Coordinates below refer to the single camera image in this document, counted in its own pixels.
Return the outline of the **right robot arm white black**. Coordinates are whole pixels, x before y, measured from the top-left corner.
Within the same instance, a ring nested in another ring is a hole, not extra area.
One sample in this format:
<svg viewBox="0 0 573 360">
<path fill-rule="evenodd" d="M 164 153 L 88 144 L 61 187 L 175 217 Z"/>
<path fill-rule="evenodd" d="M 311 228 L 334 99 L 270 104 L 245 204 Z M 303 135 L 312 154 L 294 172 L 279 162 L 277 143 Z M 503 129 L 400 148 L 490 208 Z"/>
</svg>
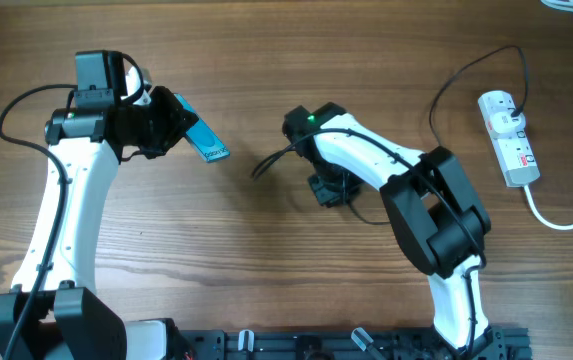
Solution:
<svg viewBox="0 0 573 360">
<path fill-rule="evenodd" d="M 480 353 L 490 342 L 479 272 L 491 221 L 455 155 L 395 144 L 332 102 L 294 108 L 282 132 L 313 165 L 308 184 L 320 205 L 349 205 L 363 184 L 378 191 L 399 248 L 428 277 L 435 331 L 462 358 Z"/>
</svg>

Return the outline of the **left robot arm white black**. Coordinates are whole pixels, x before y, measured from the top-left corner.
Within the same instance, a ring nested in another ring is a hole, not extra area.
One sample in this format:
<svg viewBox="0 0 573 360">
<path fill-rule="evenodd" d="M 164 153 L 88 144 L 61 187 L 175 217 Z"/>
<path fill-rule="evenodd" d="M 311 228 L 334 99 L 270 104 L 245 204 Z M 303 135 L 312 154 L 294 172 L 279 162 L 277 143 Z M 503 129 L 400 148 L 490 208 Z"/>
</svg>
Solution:
<svg viewBox="0 0 573 360">
<path fill-rule="evenodd" d="M 189 103 L 152 86 L 127 54 L 75 57 L 77 80 L 45 127 L 48 175 L 36 227 L 10 290 L 0 294 L 6 359 L 193 359 L 169 318 L 126 322 L 96 294 L 103 208 L 126 147 L 154 159 L 181 140 L 207 162 L 228 149 Z"/>
</svg>

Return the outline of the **blue Galaxy smartphone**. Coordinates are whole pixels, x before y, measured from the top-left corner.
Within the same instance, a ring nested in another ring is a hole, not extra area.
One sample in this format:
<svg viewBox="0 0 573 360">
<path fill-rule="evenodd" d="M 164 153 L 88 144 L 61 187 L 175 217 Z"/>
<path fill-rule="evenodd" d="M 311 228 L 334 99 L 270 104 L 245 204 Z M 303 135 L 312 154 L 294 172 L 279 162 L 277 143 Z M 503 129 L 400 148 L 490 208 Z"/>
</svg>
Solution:
<svg viewBox="0 0 573 360">
<path fill-rule="evenodd" d="M 182 106 L 197 116 L 197 122 L 186 131 L 185 138 L 191 144 L 196 153 L 207 163 L 214 163 L 230 156 L 230 151 L 212 131 L 207 123 L 188 101 L 178 93 L 174 96 Z"/>
</svg>

